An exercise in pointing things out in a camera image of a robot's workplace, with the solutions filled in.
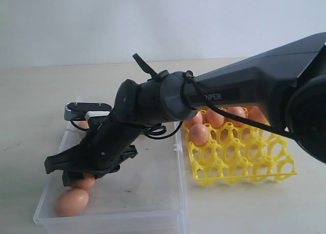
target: egg tray cell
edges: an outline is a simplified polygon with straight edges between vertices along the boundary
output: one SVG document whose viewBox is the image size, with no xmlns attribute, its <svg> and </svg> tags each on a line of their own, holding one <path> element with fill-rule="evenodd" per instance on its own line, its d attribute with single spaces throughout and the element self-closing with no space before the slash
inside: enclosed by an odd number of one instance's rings
<svg viewBox="0 0 326 234">
<path fill-rule="evenodd" d="M 189 129 L 183 127 L 193 176 L 202 185 L 220 180 L 227 184 L 245 179 L 260 182 L 269 176 L 281 181 L 297 175 L 283 137 L 246 124 L 235 127 L 232 122 L 226 122 L 219 129 L 209 123 L 205 125 L 210 130 L 210 138 L 203 146 L 191 142 Z"/>
</svg>

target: white table surface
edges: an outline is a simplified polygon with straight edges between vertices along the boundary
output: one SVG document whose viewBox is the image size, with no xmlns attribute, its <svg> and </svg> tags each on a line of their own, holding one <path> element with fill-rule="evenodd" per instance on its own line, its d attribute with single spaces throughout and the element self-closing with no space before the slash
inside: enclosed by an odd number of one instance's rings
<svg viewBox="0 0 326 234">
<path fill-rule="evenodd" d="M 238 59 L 155 62 L 195 75 Z M 135 63 L 0 70 L 0 233 L 45 234 L 33 214 L 47 181 L 44 159 L 58 150 L 63 105 L 88 93 L 113 104 L 125 79 L 148 76 Z M 201 187 L 186 160 L 191 233 L 326 233 L 326 166 L 289 141 L 297 176 L 271 183 Z"/>
</svg>

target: clear plastic container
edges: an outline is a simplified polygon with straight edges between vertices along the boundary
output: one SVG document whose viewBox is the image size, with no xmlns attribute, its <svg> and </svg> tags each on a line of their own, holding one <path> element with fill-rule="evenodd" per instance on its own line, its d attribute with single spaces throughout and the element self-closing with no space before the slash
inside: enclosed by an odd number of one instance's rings
<svg viewBox="0 0 326 234">
<path fill-rule="evenodd" d="M 165 124 L 171 132 L 177 123 Z M 80 132 L 68 124 L 59 152 L 79 142 Z M 139 136 L 138 155 L 117 173 L 98 179 L 80 216 L 58 218 L 55 200 L 67 190 L 62 171 L 49 175 L 34 222 L 50 234 L 188 234 L 187 190 L 180 131 L 164 140 Z"/>
</svg>

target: background wall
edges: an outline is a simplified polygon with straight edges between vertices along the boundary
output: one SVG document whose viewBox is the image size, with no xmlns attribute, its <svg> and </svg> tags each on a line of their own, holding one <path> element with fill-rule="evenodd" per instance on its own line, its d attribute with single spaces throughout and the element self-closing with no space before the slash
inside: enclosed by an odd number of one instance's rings
<svg viewBox="0 0 326 234">
<path fill-rule="evenodd" d="M 326 31 L 326 0 L 0 0 L 0 67 L 251 56 Z"/>
</svg>

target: robotic arm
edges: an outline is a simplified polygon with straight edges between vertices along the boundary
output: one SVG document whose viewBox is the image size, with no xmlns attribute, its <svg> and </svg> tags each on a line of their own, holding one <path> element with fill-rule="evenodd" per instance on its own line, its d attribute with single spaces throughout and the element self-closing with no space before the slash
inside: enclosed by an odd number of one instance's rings
<svg viewBox="0 0 326 234">
<path fill-rule="evenodd" d="M 162 123 L 190 119 L 200 107 L 294 139 L 326 163 L 326 33 L 197 77 L 191 71 L 156 73 L 137 54 L 133 57 L 151 78 L 142 84 L 123 82 L 113 109 L 106 104 L 66 105 L 65 119 L 88 120 L 90 129 L 78 145 L 45 161 L 48 174 L 63 170 L 65 186 L 82 173 L 101 178 L 117 172 L 124 160 L 137 155 L 132 143 L 139 135 Z M 258 106 L 270 126 L 218 108 L 247 105 Z"/>
</svg>

